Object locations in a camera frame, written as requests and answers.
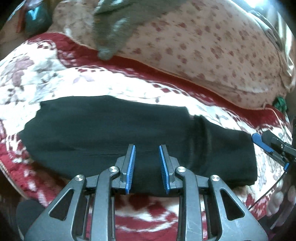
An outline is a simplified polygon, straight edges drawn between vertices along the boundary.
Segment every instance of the red and white quilt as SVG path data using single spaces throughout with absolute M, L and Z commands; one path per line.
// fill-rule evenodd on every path
M 270 129 L 291 143 L 290 125 L 276 109 L 237 107 L 210 90 L 163 73 L 134 60 L 114 57 L 103 62 L 97 51 L 69 37 L 41 34 L 17 47 L 0 62 L 0 168 L 26 198 L 47 206 L 65 181 L 33 165 L 17 133 L 34 118 L 39 103 L 65 96 L 111 95 L 150 104 L 186 106 L 192 115 L 250 134 Z M 282 168 L 255 146 L 258 179 L 252 186 L 234 189 L 251 206 L 281 176 Z M 270 195 L 252 209 L 261 218 Z M 117 240 L 176 239 L 178 199 L 132 194 L 116 199 Z M 207 238 L 205 214 L 204 239 Z

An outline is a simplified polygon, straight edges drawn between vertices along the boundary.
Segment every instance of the green tassel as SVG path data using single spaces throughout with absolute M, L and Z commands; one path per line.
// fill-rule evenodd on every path
M 286 113 L 288 109 L 285 99 L 281 96 L 276 97 L 272 105 L 283 114 Z

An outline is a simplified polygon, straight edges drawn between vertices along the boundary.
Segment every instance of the blue gripper pad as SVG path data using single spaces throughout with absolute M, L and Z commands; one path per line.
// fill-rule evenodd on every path
M 163 178 L 163 187 L 166 191 L 166 194 L 170 192 L 170 180 L 169 180 L 169 173 L 167 164 L 165 162 L 165 157 L 163 154 L 163 149 L 159 146 L 159 157 L 160 157 L 160 168 L 161 168 L 161 176 Z
M 261 147 L 266 152 L 268 152 L 268 153 L 273 153 L 274 152 L 274 150 L 271 147 L 269 147 L 268 145 L 266 145 L 262 141 L 262 138 L 261 138 L 261 135 L 260 134 L 254 133 L 252 135 L 252 141 L 253 141 L 254 144 L 256 144 L 257 146 Z
M 136 159 L 136 147 L 134 145 L 131 152 L 131 158 L 128 164 L 128 170 L 126 172 L 126 194 L 129 194 L 129 191 L 131 189 L 131 182 L 133 179 L 133 169 L 135 167 L 135 159 Z

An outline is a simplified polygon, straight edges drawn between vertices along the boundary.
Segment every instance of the bedspread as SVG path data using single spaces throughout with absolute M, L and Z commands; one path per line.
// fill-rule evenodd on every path
M 289 123 L 273 107 L 240 108 L 220 95 L 190 81 L 155 70 L 135 60 L 115 57 L 102 62 L 97 51 L 64 34 L 34 37 L 0 62 L 0 168 L 26 198 L 47 206 L 65 185 L 56 175 L 40 170 L 17 133 L 45 100 L 65 96 L 111 95 L 130 101 L 187 107 L 191 115 L 203 115 L 212 123 L 250 134 L 272 130 L 291 143 Z M 258 179 L 252 186 L 234 189 L 251 206 L 280 177 L 282 168 L 254 146 Z M 271 193 L 252 214 L 261 218 Z M 207 237 L 203 212 L 204 239 Z M 116 198 L 117 240 L 174 240 L 178 223 L 178 199 L 132 194 Z
M 97 2 L 62 1 L 48 32 L 63 32 L 96 49 L 92 23 Z M 247 108 L 272 104 L 294 88 L 281 72 L 285 67 L 280 54 L 251 15 L 231 0 L 188 0 L 139 26 L 118 51 Z

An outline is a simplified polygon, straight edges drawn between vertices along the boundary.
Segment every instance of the green object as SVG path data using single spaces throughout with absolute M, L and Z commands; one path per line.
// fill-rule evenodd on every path
M 186 0 L 101 0 L 94 12 L 93 36 L 102 60 L 122 49 L 140 24 L 176 10 Z
M 39 6 L 27 11 L 25 23 L 25 33 L 28 37 L 46 32 L 52 24 L 46 4 L 42 2 Z
M 286 113 L 288 109 L 285 99 L 281 96 L 276 97 L 272 105 L 283 114 Z

